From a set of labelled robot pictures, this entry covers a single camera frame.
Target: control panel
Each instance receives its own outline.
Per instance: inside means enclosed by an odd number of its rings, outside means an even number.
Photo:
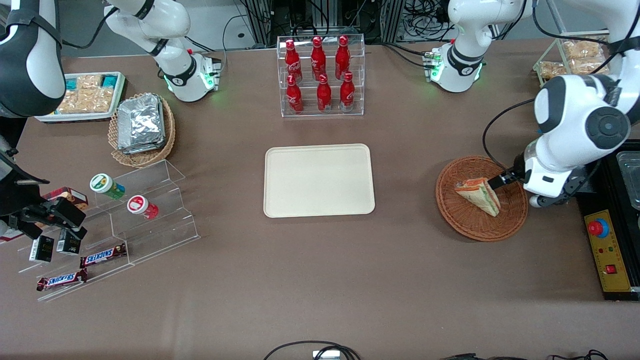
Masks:
[[[584,217],[591,251],[596,261],[600,283],[605,292],[631,291],[627,269],[620,255],[618,240],[611,225],[609,210]]]

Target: woven basket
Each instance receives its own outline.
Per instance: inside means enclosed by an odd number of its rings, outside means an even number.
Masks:
[[[137,94],[130,99],[137,99],[142,95],[144,94]],[[173,119],[173,113],[169,108],[169,104],[167,104],[166,100],[164,99],[162,99],[162,107],[164,115],[164,132],[166,134],[166,144],[162,149],[139,152],[132,155],[123,154],[122,151],[118,150],[118,112],[116,111],[113,116],[111,116],[111,120],[109,121],[108,139],[109,144],[115,149],[113,152],[111,152],[111,155],[114,159],[118,160],[118,162],[123,165],[143,168],[147,165],[157,163],[158,161],[165,159],[169,155],[171,149],[173,148],[173,143],[175,142],[175,121]]]
[[[436,201],[444,219],[462,235],[479,241],[500,241],[514,235],[527,218],[529,203],[520,183],[496,189],[500,213],[495,218],[458,195],[455,186],[467,179],[492,177],[502,169],[482,156],[467,156],[449,163],[438,176]]]

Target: white tray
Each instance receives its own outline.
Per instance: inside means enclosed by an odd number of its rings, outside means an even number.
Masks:
[[[109,110],[105,113],[79,113],[79,114],[49,114],[44,116],[36,116],[35,118],[46,123],[65,123],[76,121],[88,121],[88,120],[109,120],[120,104],[120,97],[122,96],[122,90],[124,89],[125,77],[121,72],[82,72],[79,74],[65,74],[65,79],[75,79],[82,75],[114,75],[117,76],[116,85],[113,89],[113,96],[111,96],[111,105]]]
[[[270,218],[363,215],[376,200],[371,153],[361,143],[274,147],[264,161]]]

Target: acrylic display rack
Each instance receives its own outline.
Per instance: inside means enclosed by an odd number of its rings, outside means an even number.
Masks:
[[[581,37],[581,38],[593,38],[608,41],[609,31],[608,30],[599,30],[599,31],[578,31],[573,33],[562,33],[562,36],[569,37]],[[566,54],[563,49],[563,39],[555,39],[551,45],[547,48],[547,50],[540,56],[540,59],[533,64],[533,71],[536,73],[538,77],[538,81],[540,82],[540,87],[544,86],[546,81],[542,78],[542,71],[540,69],[540,63],[543,61],[554,61],[561,62],[566,69],[566,75],[572,74],[571,67],[569,66],[569,60],[567,60]]]
[[[180,188],[176,181],[184,179],[171,163],[160,161],[148,167],[115,177],[114,180],[125,187],[125,195],[118,200],[111,200],[96,193],[94,207],[89,209],[83,226],[88,233],[81,243],[80,255],[71,256],[55,251],[50,263],[32,263],[29,261],[31,244],[18,250],[18,257],[24,264],[20,274],[33,282],[33,293],[38,301],[51,301],[89,284],[127,270],[146,260],[176,249],[200,238],[193,215],[184,208]],[[159,208],[158,216],[146,220],[141,215],[134,215],[126,208],[126,203],[133,195],[144,195]],[[48,227],[43,235],[54,238],[58,242],[60,230]],[[79,270],[80,257],[110,249],[119,244],[127,244],[127,255],[111,259],[87,268],[88,280],[64,288],[36,291],[41,277],[54,277],[70,274]]]
[[[326,55],[326,73],[331,87],[332,106],[331,112],[324,114],[318,110],[316,90],[318,82],[314,79],[311,71],[311,50],[314,46],[312,39],[314,35],[300,35],[294,37],[278,37],[276,52],[278,55],[278,84],[280,87],[280,112],[282,117],[309,117],[309,116],[343,116],[343,115],[363,115],[364,114],[364,35],[345,34],[349,38],[349,53],[351,61],[349,70],[353,73],[353,84],[355,93],[353,96],[353,110],[344,113],[340,110],[340,86],[342,80],[335,78],[335,52],[338,49],[338,38],[341,35],[327,35],[323,40],[323,49]],[[285,55],[287,49],[285,41],[293,39],[296,44],[296,51],[300,56],[302,67],[302,84],[298,84],[302,92],[304,110],[302,114],[296,115],[289,107],[287,100],[287,64]]]

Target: brown tablecloth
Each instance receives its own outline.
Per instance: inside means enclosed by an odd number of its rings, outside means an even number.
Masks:
[[[262,359],[279,344],[317,339],[368,360],[543,359],[590,348],[637,359],[640,305],[602,300],[575,203],[531,209],[522,230],[499,243],[455,233],[435,204],[445,164],[482,154],[486,123],[538,91],[529,71],[549,43],[496,42],[462,94],[369,46],[365,115],[333,120],[280,117],[273,51],[229,53],[221,90],[193,104],[170,95],[149,56],[66,59],[67,72],[118,70],[127,95],[167,98],[178,134],[169,160],[187,177],[180,187],[202,239],[49,303],[35,302],[35,283],[16,274],[16,250],[28,241],[0,246],[0,357]],[[106,133],[105,122],[30,120],[18,161],[52,181],[43,192],[89,193],[92,175],[131,170],[111,158]],[[510,162],[537,135],[524,106],[488,142]],[[265,152],[338,143],[371,149],[375,211],[267,218]],[[310,359],[315,348],[273,359]]]

